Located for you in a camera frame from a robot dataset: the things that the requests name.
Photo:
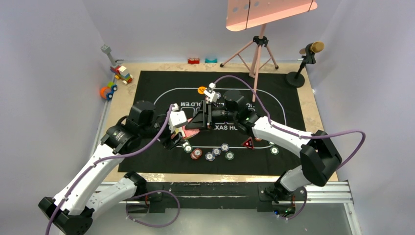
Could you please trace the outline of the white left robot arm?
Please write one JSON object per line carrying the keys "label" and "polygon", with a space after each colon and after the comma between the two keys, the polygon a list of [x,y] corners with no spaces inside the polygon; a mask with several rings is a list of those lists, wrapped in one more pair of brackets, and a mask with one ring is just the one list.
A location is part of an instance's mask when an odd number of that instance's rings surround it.
{"label": "white left robot arm", "polygon": [[38,204],[48,218],[46,233],[52,226],[66,235],[83,235],[92,223],[117,203],[126,200],[151,200],[147,181],[137,173],[125,174],[114,185],[97,191],[109,173],[123,160],[139,155],[160,142],[172,149],[185,140],[188,118],[177,104],[165,114],[155,115],[155,105],[138,101],[127,116],[121,117],[102,137],[100,144],[77,175],[53,197]]}

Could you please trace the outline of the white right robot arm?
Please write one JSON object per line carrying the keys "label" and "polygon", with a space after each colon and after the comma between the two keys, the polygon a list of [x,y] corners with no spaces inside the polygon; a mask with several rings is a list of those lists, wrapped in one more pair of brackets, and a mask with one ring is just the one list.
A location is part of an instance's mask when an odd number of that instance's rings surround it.
{"label": "white right robot arm", "polygon": [[303,132],[270,121],[249,109],[248,100],[238,90],[226,91],[222,97],[223,106],[206,97],[186,129],[212,130],[219,122],[230,122],[241,133],[271,141],[299,157],[300,166],[284,172],[272,187],[264,189],[264,194],[274,201],[287,200],[295,190],[309,184],[325,186],[342,163],[326,132]]}

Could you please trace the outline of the red poker chip stack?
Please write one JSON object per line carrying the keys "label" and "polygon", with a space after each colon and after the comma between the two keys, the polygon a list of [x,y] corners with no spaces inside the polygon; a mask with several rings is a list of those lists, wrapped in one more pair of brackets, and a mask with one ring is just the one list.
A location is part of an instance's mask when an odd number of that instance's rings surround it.
{"label": "red poker chip stack", "polygon": [[193,160],[197,160],[202,156],[202,150],[199,148],[195,148],[191,153],[190,153],[190,157]]}

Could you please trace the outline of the red triangular dealer button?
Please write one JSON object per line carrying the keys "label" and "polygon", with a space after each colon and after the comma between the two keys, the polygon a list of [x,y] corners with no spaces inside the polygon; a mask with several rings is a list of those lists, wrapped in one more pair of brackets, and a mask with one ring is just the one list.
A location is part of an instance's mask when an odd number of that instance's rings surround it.
{"label": "red triangular dealer button", "polygon": [[242,142],[241,146],[247,149],[254,150],[255,149],[254,139],[252,137],[249,137],[244,142]]}

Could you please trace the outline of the orange big blind button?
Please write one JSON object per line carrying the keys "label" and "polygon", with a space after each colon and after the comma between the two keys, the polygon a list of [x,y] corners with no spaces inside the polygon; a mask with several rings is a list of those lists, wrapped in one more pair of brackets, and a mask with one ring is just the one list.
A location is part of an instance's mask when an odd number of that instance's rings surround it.
{"label": "orange big blind button", "polygon": [[200,87],[197,89],[197,92],[198,92],[199,94],[204,94],[204,93],[205,93],[205,90],[206,90],[206,87],[200,86]]}

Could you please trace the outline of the red playing card box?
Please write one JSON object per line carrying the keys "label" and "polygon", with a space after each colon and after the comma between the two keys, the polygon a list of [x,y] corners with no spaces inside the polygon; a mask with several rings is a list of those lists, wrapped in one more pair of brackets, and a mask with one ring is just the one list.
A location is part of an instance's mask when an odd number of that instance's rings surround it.
{"label": "red playing card box", "polygon": [[200,132],[199,129],[186,129],[185,127],[181,127],[180,133],[184,140],[192,138],[193,136],[197,135]]}

